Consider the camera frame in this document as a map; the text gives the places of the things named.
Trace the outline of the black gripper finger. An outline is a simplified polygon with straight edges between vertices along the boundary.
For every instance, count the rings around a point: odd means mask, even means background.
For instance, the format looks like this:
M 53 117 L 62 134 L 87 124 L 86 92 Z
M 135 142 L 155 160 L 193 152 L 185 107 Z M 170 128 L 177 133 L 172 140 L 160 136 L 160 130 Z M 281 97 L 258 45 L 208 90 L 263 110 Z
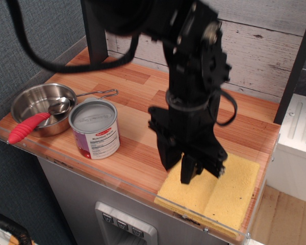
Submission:
M 189 184 L 192 178 L 202 173 L 203 166 L 196 158 L 185 154 L 181 163 L 181 183 Z
M 183 156 L 179 141 L 173 136 L 157 134 L 157 146 L 161 163 L 166 170 L 173 168 Z

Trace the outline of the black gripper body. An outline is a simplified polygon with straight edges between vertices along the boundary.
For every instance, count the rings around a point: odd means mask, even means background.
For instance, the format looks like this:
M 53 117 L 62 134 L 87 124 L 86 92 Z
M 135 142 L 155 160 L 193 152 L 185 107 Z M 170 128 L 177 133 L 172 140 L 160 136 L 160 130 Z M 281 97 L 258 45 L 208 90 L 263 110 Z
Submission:
M 214 119 L 217 117 L 220 100 L 212 101 L 207 109 L 183 112 L 169 107 L 150 107 L 149 127 L 156 134 L 173 136 L 178 139 L 183 156 L 196 158 L 215 177 L 224 173 L 223 162 L 227 153 L 214 134 Z

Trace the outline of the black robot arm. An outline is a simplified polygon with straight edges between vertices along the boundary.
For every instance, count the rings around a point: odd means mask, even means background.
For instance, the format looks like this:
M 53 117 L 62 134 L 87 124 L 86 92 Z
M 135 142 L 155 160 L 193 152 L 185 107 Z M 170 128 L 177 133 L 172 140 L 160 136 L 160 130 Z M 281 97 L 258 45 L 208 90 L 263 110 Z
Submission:
M 156 132 L 165 169 L 181 164 L 189 184 L 207 170 L 224 173 L 227 153 L 214 135 L 221 89 L 231 67 L 221 47 L 218 15 L 201 1 L 82 1 L 91 31 L 120 36 L 145 34 L 161 41 L 169 68 L 167 109 L 150 107 L 149 127 Z

